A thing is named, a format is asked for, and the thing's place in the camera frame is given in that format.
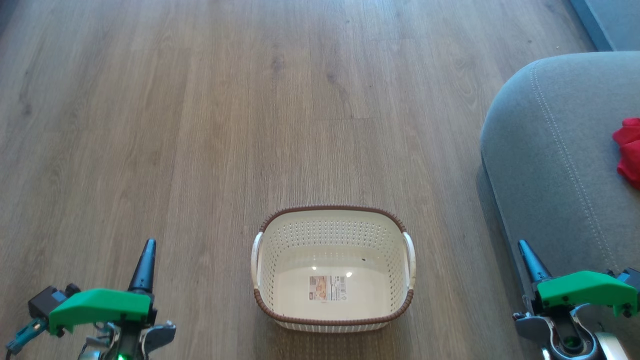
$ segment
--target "sticker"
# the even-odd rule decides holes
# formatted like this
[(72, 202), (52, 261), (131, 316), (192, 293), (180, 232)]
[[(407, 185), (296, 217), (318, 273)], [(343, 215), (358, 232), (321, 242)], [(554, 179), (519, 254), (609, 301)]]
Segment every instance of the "sticker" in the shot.
[(310, 276), (309, 300), (347, 301), (345, 276)]

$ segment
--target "wooden floor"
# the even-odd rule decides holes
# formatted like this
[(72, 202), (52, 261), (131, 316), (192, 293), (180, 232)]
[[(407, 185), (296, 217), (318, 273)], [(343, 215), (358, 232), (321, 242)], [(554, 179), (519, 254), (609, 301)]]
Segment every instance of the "wooden floor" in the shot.
[[(567, 1), (0, 2), (0, 340), (44, 287), (126, 288), (159, 240), (156, 359), (538, 359), (480, 171), (479, 132), (530, 61), (592, 51)], [(388, 209), (413, 304), (350, 336), (256, 306), (272, 211)], [(90, 327), (18, 359), (75, 359)]]

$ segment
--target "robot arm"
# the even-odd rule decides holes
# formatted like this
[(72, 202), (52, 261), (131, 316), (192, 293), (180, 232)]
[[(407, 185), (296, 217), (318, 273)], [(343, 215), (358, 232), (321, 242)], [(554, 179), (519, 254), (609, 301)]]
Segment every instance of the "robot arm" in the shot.
[(29, 301), (33, 321), (7, 344), (7, 356), (18, 354), (44, 331), (62, 337), (65, 330), (73, 333), (76, 325), (103, 323), (105, 326), (100, 330), (108, 332), (108, 336), (87, 337), (88, 345), (107, 349), (106, 353), (99, 353), (100, 360), (148, 358), (149, 352), (169, 344), (175, 336), (171, 322), (154, 326), (157, 314), (152, 293), (155, 258), (156, 241), (149, 239), (127, 291), (80, 291), (73, 284), (65, 291), (52, 286), (41, 291)]
[(615, 336), (592, 333), (579, 315), (590, 305), (611, 307), (616, 316), (638, 314), (640, 272), (628, 268), (615, 277), (611, 271), (581, 271), (554, 278), (525, 240), (518, 248), (534, 292), (532, 299), (523, 297), (528, 311), (513, 315), (518, 334), (537, 342), (545, 359), (628, 359)]

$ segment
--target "white plastic basket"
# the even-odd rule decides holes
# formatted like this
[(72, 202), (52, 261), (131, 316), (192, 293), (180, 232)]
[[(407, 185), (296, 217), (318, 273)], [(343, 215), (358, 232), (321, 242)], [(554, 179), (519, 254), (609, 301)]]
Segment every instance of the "white plastic basket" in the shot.
[(380, 209), (312, 206), (279, 211), (251, 256), (260, 308), (288, 329), (379, 329), (413, 298), (415, 252), (404, 225)]

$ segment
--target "basket handle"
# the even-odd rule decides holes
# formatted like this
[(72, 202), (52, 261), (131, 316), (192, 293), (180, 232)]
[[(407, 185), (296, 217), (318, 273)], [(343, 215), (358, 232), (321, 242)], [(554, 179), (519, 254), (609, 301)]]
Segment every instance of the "basket handle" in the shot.
[(413, 248), (413, 241), (411, 236), (407, 232), (402, 233), (404, 235), (404, 244), (406, 245), (407, 256), (409, 257), (409, 290), (413, 290), (415, 285), (415, 249)]
[(258, 288), (258, 251), (260, 249), (262, 234), (264, 233), (261, 231), (255, 236), (253, 249), (251, 250), (251, 279), (253, 280), (253, 289)]

